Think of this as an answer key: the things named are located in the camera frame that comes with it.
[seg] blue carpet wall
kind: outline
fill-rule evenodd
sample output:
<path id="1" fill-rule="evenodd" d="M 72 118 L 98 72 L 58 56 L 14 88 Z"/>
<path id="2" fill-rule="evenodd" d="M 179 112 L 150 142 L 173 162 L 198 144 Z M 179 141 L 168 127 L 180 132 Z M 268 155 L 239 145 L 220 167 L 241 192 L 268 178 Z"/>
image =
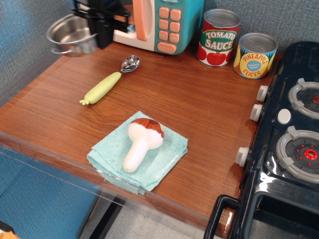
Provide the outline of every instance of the blue carpet wall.
<path id="1" fill-rule="evenodd" d="M 22 239 L 78 238 L 96 195 L 11 156 L 20 156 L 23 162 L 48 168 L 0 146 L 0 220 L 13 227 Z M 74 182 L 81 181 L 69 174 L 66 177 Z M 91 190 L 96 188 L 86 181 L 84 184 Z"/>
<path id="2" fill-rule="evenodd" d="M 212 8 L 240 16 L 239 37 L 248 32 L 273 35 L 279 53 L 298 41 L 319 41 L 318 0 L 205 0 L 204 10 Z"/>
<path id="3" fill-rule="evenodd" d="M 48 68 L 48 28 L 72 12 L 72 0 L 0 1 L 0 107 Z"/>

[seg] stove knob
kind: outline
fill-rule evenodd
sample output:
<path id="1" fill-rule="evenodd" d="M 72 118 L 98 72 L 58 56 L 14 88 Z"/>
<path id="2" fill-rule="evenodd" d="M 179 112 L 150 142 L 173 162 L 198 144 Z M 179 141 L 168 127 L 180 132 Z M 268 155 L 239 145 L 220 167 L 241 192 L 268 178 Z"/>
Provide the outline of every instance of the stove knob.
<path id="1" fill-rule="evenodd" d="M 248 152 L 249 152 L 249 148 L 247 147 L 239 148 L 237 157 L 236 157 L 236 163 L 239 164 L 239 166 L 244 167 L 245 162 L 247 160 Z"/>
<path id="2" fill-rule="evenodd" d="M 257 100 L 263 103 L 265 101 L 267 91 L 268 91 L 268 86 L 260 86 L 258 94 L 257 94 Z"/>
<path id="3" fill-rule="evenodd" d="M 277 115 L 277 120 L 281 124 L 287 124 L 291 119 L 291 113 L 288 109 L 281 109 Z"/>
<path id="4" fill-rule="evenodd" d="M 262 108 L 263 108 L 263 105 L 255 104 L 253 107 L 253 110 L 251 111 L 250 119 L 253 120 L 254 122 L 258 122 Z"/>

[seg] green spoon handle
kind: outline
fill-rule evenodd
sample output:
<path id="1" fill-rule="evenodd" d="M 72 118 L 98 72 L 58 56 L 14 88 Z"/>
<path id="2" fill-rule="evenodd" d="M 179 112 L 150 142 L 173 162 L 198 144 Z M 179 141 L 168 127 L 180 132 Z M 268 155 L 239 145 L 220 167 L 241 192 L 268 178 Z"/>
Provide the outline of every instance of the green spoon handle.
<path id="1" fill-rule="evenodd" d="M 93 87 L 83 100 L 80 100 L 82 105 L 95 104 L 102 99 L 121 78 L 121 72 L 114 72 L 113 74 L 100 81 L 95 87 Z"/>

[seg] can lid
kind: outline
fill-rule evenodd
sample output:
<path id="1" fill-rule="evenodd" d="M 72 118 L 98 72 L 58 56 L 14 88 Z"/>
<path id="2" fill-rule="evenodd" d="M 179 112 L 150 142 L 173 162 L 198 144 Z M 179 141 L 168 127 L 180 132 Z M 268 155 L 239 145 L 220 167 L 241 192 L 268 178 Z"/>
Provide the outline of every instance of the can lid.
<path id="1" fill-rule="evenodd" d="M 239 45 L 248 51 L 256 53 L 270 53 L 278 48 L 278 42 L 263 33 L 247 33 L 239 39 Z"/>
<path id="2" fill-rule="evenodd" d="M 236 27 L 240 24 L 240 17 L 236 13 L 220 8 L 205 12 L 204 19 L 216 28 Z"/>

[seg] microwave keypad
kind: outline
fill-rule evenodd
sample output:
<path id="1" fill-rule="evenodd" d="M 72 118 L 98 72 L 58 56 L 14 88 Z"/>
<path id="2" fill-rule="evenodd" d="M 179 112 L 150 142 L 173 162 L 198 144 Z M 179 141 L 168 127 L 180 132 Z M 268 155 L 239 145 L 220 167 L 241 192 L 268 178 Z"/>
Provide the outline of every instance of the microwave keypad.
<path id="1" fill-rule="evenodd" d="M 169 42 L 160 42 L 158 44 L 159 51 L 173 54 L 177 47 L 174 43 L 178 43 L 180 40 L 180 19 L 181 19 L 181 10 L 172 9 L 169 10 L 168 7 L 159 8 L 159 16 L 162 18 L 159 20 L 159 38 L 163 41 Z"/>

